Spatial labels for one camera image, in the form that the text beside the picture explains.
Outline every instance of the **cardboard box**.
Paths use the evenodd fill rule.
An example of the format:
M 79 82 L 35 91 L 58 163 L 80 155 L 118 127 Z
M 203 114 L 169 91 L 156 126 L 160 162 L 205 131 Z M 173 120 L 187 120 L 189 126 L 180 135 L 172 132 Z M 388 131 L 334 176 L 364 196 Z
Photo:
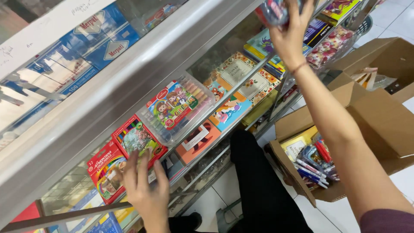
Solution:
M 366 67 L 377 67 L 379 75 L 398 80 L 387 90 L 400 103 L 414 96 L 414 45 L 399 37 L 374 39 L 336 61 L 331 70 L 349 76 Z
M 328 88 L 357 122 L 368 146 L 388 175 L 414 164 L 414 115 L 383 89 L 369 92 L 347 74 L 340 74 Z M 281 165 L 287 179 L 298 194 L 316 206 L 316 199 L 334 202 L 345 197 L 341 182 L 328 189 L 310 192 L 285 154 L 279 142 L 314 125 L 307 106 L 292 112 L 275 123 L 277 140 L 270 145 L 273 159 Z

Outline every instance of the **wristband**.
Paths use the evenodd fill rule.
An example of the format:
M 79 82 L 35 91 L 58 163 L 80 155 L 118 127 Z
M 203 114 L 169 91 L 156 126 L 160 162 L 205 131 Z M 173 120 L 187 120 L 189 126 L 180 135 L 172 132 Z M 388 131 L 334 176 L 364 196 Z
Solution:
M 294 69 L 293 71 L 292 71 L 292 75 L 295 75 L 295 73 L 300 69 L 300 68 L 302 68 L 303 66 L 305 66 L 305 65 L 307 65 L 308 64 L 308 62 L 307 61 L 305 61 L 304 63 L 302 63 L 302 64 L 300 64 L 298 67 L 296 67 L 296 69 Z

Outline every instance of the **glass display case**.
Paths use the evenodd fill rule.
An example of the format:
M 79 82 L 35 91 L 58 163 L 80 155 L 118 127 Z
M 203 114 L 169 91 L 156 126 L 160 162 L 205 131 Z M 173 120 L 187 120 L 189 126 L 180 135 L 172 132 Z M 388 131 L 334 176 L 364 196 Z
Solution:
M 331 1 L 315 2 L 313 18 Z M 0 45 L 4 232 L 137 232 L 125 192 L 103 200 L 119 189 L 109 171 L 105 187 L 91 179 L 91 159 L 113 144 L 125 159 L 152 148 L 180 215 L 230 166 L 235 129 L 259 138 L 301 97 L 269 36 L 267 53 L 252 49 L 266 33 L 261 0 L 40 2 Z M 9 224 L 36 199 L 43 220 Z

